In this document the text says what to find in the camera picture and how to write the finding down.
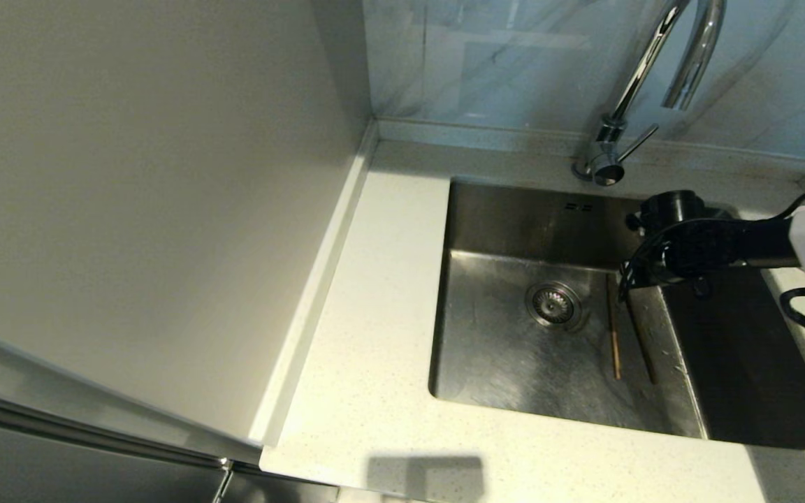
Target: stainless steel sink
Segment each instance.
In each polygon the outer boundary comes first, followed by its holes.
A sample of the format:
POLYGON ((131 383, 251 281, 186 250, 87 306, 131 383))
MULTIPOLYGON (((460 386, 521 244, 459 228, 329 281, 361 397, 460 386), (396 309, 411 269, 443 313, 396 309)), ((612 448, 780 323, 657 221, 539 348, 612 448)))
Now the stainless steel sink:
POLYGON ((760 272, 633 290, 640 201, 451 186, 430 392, 465 404, 805 449, 805 362, 760 272), (614 376, 612 331, 620 379, 614 376))

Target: drain strainer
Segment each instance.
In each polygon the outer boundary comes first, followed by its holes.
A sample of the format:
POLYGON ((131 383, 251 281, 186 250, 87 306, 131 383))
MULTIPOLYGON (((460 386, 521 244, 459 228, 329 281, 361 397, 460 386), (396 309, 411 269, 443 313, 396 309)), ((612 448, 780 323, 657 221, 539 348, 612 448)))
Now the drain strainer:
POLYGON ((571 328, 579 321, 579 299, 566 284, 534 284, 526 300, 530 316, 544 327, 571 328))

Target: backsplash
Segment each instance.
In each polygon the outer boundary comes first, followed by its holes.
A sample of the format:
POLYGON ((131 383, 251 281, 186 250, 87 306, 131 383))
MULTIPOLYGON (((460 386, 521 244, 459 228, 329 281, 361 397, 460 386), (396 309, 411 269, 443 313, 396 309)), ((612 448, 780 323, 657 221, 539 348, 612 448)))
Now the backsplash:
MULTIPOLYGON (((587 133, 665 0, 363 0, 376 115, 587 133)), ((687 111, 660 102, 694 4, 627 118, 658 139, 805 156, 805 2, 732 0, 687 111)))

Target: faucet spout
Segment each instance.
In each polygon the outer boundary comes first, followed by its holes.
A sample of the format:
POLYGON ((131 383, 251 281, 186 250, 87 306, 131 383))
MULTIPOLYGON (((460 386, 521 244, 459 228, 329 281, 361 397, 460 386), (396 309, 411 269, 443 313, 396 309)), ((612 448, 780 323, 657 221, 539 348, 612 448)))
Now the faucet spout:
MULTIPOLYGON (((620 156, 617 152, 617 140, 620 140, 620 136, 626 130, 626 112, 638 96, 642 84, 651 72, 651 67, 654 66, 654 61, 657 61, 664 47, 664 42, 667 42, 673 26, 689 3, 690 0, 671 0, 660 14, 651 38, 639 58, 639 63, 636 64, 623 92, 617 98, 614 110, 602 115, 600 130, 583 156, 583 166, 579 166, 579 163, 572 166, 573 174, 578 178, 591 180, 600 185, 613 185, 623 178, 621 161, 624 156, 620 156)), ((724 16, 725 0, 697 0, 697 16, 690 42, 685 48, 683 59, 662 106, 681 110, 688 108, 713 55, 724 16)))

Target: countertop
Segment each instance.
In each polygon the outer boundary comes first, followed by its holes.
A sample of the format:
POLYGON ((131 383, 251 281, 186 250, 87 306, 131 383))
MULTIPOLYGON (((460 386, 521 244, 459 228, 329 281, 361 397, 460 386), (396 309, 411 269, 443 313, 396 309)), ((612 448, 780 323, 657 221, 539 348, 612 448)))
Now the countertop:
MULTIPOLYGON (((451 178, 642 198, 689 188, 744 219, 802 191, 774 178, 632 163, 602 189, 567 159, 383 140, 277 446, 261 468, 439 501, 805 501, 805 452, 445 402, 428 392, 451 178)), ((779 270, 779 289, 805 286, 779 270)), ((805 331, 796 328, 805 353, 805 331)))

